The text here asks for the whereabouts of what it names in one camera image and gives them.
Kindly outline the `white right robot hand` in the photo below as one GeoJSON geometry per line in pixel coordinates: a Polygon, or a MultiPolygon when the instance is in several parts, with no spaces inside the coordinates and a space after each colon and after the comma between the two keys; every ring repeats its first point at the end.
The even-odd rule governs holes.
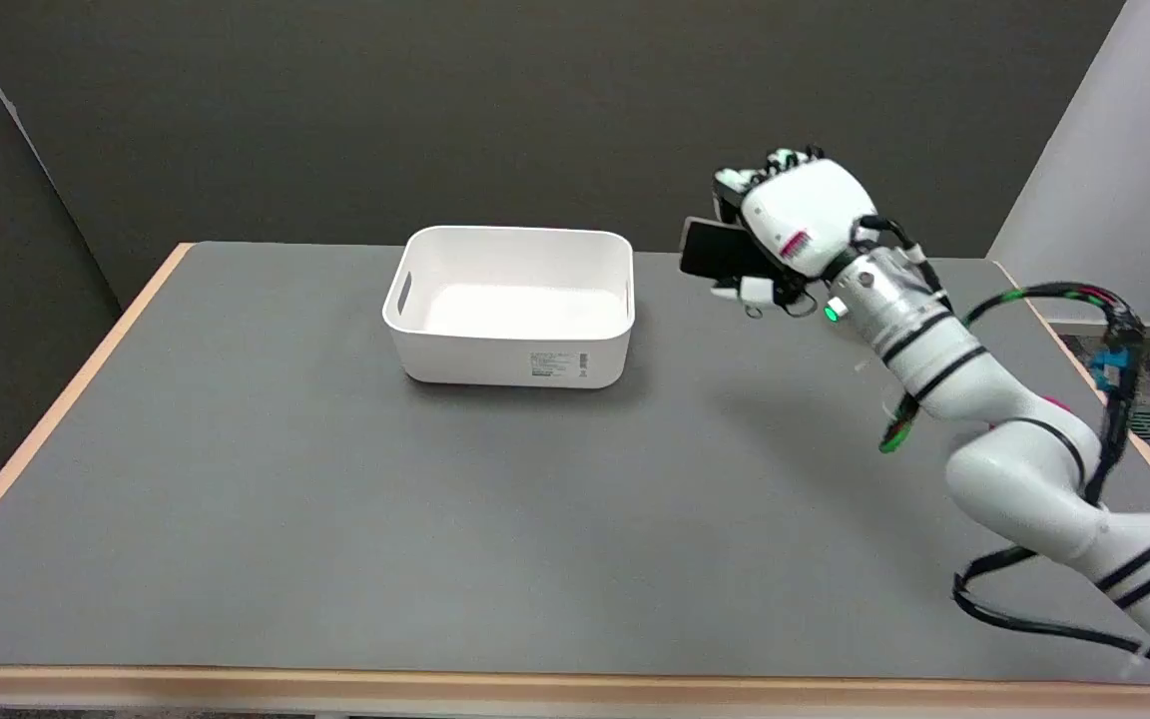
{"type": "Polygon", "coordinates": [[[850,248],[860,219],[876,213],[854,174],[814,145],[773,150],[759,168],[716,169],[712,190],[720,223],[743,228],[770,263],[738,280],[754,286],[739,295],[747,307],[797,305],[850,248]]]}

